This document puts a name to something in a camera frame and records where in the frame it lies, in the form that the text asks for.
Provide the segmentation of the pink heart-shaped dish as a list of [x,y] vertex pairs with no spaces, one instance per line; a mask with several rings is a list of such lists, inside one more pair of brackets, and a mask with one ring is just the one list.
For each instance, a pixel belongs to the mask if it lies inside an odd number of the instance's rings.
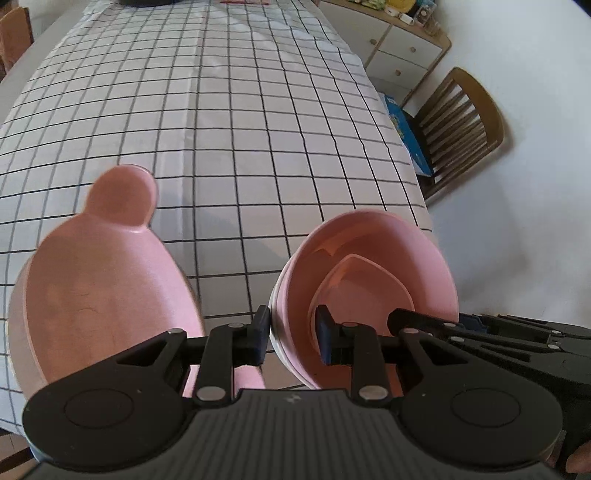
[[337,323],[355,322],[390,336],[388,317],[396,309],[415,310],[404,284],[384,267],[358,254],[346,255],[322,280],[308,308],[310,338],[319,352],[315,309],[327,305]]

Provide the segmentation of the large pink bowl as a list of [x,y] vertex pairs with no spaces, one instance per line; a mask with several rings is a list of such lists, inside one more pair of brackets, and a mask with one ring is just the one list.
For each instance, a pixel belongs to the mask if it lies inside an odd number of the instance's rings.
[[270,295],[271,344],[281,363],[308,388],[346,388],[351,370],[322,362],[315,334],[320,305],[335,322],[369,325],[383,336],[398,308],[459,320],[456,285],[432,238],[379,210],[352,210],[315,228]]

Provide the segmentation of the pink mouse-ear plate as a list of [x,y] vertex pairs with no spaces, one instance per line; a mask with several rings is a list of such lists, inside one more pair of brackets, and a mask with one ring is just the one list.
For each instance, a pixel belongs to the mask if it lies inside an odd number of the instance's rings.
[[148,226],[157,199],[147,170],[111,168],[21,269],[7,330],[25,398],[170,329],[205,336],[186,276]]

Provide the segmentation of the blue white printed box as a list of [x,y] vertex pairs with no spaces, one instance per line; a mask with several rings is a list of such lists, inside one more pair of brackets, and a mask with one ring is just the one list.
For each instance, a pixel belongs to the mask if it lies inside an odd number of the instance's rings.
[[380,97],[386,106],[394,128],[398,131],[399,136],[408,150],[414,164],[415,172],[424,177],[431,177],[433,175],[433,169],[430,156],[427,152],[427,141],[417,121],[394,101],[393,97],[384,94],[380,94]]

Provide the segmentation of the black checked white tablecloth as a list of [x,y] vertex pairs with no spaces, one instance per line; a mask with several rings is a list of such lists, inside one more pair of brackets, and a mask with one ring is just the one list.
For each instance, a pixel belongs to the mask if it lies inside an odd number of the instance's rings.
[[1,128],[1,295],[108,169],[149,171],[151,222],[211,325],[247,321],[323,221],[431,218],[358,56],[310,1],[94,1]]

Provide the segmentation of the wooden chair right side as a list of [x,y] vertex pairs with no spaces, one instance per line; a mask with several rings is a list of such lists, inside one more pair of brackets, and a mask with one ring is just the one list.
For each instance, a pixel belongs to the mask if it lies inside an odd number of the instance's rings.
[[419,111],[406,119],[430,168],[419,178],[428,203],[463,183],[505,140],[495,101],[460,67],[450,70]]

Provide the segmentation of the wooden chair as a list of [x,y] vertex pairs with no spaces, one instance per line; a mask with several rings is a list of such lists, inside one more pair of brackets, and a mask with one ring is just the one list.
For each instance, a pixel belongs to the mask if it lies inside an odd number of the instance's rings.
[[29,9],[8,2],[1,7],[1,79],[34,43]]
[[406,119],[430,168],[419,178],[428,203],[463,183],[505,140],[495,101],[460,67],[450,70],[419,111]]

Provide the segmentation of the white drawer cabinet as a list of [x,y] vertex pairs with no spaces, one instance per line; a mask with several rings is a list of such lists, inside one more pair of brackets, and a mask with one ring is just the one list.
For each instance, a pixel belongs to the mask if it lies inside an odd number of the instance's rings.
[[376,89],[404,106],[452,47],[439,31],[426,33],[383,11],[349,1],[318,4],[329,24],[362,60]]

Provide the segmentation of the wooden chair far left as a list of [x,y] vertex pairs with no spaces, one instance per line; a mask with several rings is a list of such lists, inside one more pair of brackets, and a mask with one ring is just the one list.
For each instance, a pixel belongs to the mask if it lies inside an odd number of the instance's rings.
[[1,7],[1,79],[34,43],[29,9],[8,2]]

